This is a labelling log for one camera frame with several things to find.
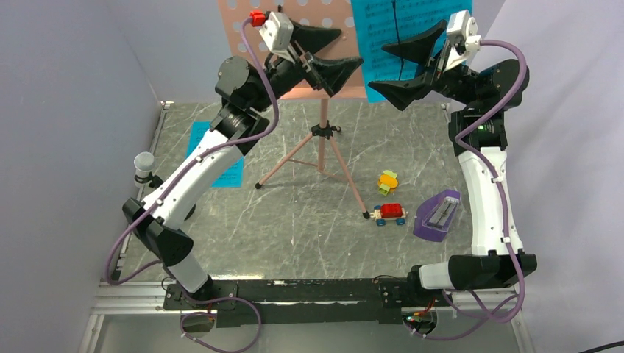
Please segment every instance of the table surface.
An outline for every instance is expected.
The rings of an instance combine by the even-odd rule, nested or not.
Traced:
[[[212,120],[221,104],[173,104],[163,123],[155,173],[169,177],[185,159],[194,121]],[[388,103],[360,99],[330,101],[329,120],[340,151],[369,211],[376,204],[399,202],[409,212],[405,225],[378,227],[365,220],[349,185],[314,167],[287,163],[266,184],[254,184],[319,121],[319,100],[281,101],[280,123],[245,157],[241,188],[214,188],[199,200],[182,230],[195,241],[194,254],[214,277],[264,279],[404,277],[411,266],[468,254],[472,241],[467,187],[448,139],[439,104],[413,103],[404,112]],[[272,118],[272,111],[264,113]],[[326,145],[326,170],[341,169]],[[315,163],[314,138],[295,156]],[[393,194],[378,192],[377,178],[389,169],[398,174]],[[461,204],[445,241],[412,235],[414,214],[426,199],[445,190],[461,192]],[[132,238],[122,275],[155,259]],[[159,280],[154,266],[135,281]]]

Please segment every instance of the red toy block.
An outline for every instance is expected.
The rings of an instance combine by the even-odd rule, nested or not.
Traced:
[[[401,204],[382,204],[381,216],[384,218],[398,218],[403,216]]]
[[[266,16],[260,10],[253,10],[252,12],[249,13],[249,17],[252,18],[253,27],[262,26],[264,22],[266,22]]]

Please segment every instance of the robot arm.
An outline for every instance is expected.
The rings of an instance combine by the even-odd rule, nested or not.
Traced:
[[[269,58],[263,70],[276,99],[302,80],[333,96],[363,62],[360,57],[323,60],[314,56],[341,35],[340,29],[303,26],[283,13],[254,11],[251,16],[252,25],[260,27],[260,35],[269,51],[278,57],[274,61]],[[205,153],[228,141],[264,132],[269,121],[257,112],[272,105],[257,68],[242,57],[230,57],[221,64],[215,91],[222,97],[222,106],[197,148],[164,183],[155,185],[156,189],[142,202],[129,199],[123,206],[129,223],[137,221],[149,210],[137,225],[135,235],[195,300],[218,295],[214,292],[210,275],[193,256],[192,239],[180,227],[199,197],[224,171],[246,155],[257,140],[252,138],[224,147],[208,156]],[[151,176],[149,168],[138,167],[135,181],[153,181],[148,176]]]
[[[444,46],[434,54],[433,47],[444,32],[447,34]],[[456,139],[460,132],[502,100],[520,70],[517,60],[505,60],[481,72],[461,65],[480,48],[480,41],[476,20],[469,12],[455,13],[448,23],[442,20],[420,35],[382,47],[397,56],[407,53],[403,55],[405,59],[419,64],[414,79],[369,83],[399,110],[424,98],[432,90],[466,104],[462,111],[452,113],[449,138],[468,187],[472,254],[453,255],[442,263],[414,266],[408,274],[408,281],[417,290],[507,288],[518,281],[511,256],[518,259],[525,276],[536,269],[535,255],[524,253],[511,213],[506,181],[507,138],[503,124],[504,112],[522,101],[528,74],[520,89],[501,110],[461,139],[471,149],[464,148]],[[483,158],[492,164],[496,177]],[[505,200],[501,199],[499,187],[504,190]],[[508,237],[503,237],[503,204],[507,207]],[[508,243],[513,254],[509,253]]]

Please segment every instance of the red connector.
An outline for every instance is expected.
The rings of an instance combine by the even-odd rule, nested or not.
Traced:
[[[253,10],[249,13],[249,17],[252,18],[252,26],[259,27],[266,22],[266,16],[260,10]]]

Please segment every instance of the colorful toy piece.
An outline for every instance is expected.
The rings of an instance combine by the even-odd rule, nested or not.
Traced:
[[[371,218],[381,227],[386,225],[386,221],[396,221],[398,225],[405,224],[407,216],[405,208],[401,204],[382,204],[375,206],[375,211],[371,212]]]
[[[383,173],[379,176],[379,181],[377,181],[377,185],[379,185],[380,194],[385,196],[388,195],[388,193],[393,193],[394,189],[399,186],[397,174],[393,171],[383,171]]]

